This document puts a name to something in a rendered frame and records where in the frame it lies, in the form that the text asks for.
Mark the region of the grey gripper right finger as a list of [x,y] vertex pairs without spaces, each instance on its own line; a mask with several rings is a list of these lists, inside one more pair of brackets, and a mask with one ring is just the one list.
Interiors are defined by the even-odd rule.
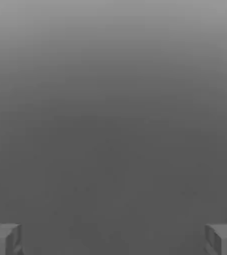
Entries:
[[227,255],[227,224],[205,225],[205,255]]

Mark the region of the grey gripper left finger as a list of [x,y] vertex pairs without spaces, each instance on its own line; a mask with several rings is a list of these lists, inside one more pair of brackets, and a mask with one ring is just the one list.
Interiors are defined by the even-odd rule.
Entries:
[[21,224],[0,224],[0,255],[23,255]]

